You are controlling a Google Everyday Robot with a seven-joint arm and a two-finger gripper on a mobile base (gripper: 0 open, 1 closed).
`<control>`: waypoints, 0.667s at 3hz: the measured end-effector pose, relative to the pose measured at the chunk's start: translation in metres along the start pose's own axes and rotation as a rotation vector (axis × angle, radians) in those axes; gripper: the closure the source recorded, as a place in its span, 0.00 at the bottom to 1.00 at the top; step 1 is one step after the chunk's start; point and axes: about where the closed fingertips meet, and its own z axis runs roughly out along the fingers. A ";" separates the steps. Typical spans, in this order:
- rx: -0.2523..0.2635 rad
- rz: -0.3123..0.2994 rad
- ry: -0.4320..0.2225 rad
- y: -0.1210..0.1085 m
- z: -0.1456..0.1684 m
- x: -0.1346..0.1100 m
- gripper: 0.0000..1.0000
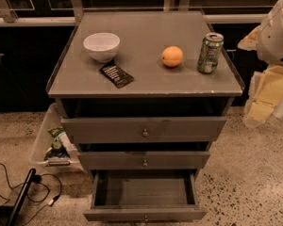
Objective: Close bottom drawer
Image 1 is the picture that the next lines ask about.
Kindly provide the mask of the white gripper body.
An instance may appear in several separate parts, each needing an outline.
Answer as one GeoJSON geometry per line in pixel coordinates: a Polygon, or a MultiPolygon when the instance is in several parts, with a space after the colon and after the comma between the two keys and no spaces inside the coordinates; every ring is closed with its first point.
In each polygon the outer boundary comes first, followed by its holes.
{"type": "Polygon", "coordinates": [[[283,100],[283,66],[269,65],[263,72],[254,72],[244,107],[246,126],[261,126],[283,100]]]}

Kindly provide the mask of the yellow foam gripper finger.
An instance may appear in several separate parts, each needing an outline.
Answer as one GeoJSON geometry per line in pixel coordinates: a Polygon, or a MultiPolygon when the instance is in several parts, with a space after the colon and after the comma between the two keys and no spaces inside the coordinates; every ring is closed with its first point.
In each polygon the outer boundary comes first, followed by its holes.
{"type": "Polygon", "coordinates": [[[255,27],[247,36],[238,43],[238,48],[245,51],[256,51],[258,49],[259,26],[255,27]]]}

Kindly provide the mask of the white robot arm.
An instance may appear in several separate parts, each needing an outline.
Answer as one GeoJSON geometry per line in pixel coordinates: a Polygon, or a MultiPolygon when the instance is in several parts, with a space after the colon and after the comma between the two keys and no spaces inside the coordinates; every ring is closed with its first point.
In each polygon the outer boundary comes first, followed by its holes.
{"type": "Polygon", "coordinates": [[[254,73],[243,122],[257,127],[271,116],[283,117],[283,0],[278,0],[261,24],[239,43],[246,51],[256,51],[268,64],[263,73],[254,73]]]}

